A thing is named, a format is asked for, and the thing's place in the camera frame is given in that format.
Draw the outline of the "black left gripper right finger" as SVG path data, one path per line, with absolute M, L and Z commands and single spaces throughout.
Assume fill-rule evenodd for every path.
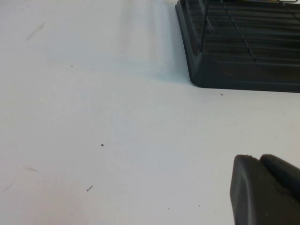
M 299 168 L 271 154 L 262 155 L 260 161 L 295 199 L 300 199 Z

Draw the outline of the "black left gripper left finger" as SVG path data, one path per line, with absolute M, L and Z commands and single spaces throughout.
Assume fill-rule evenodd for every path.
M 300 200 L 272 176 L 260 159 L 252 156 L 234 158 L 230 199 L 236 225 L 300 223 Z

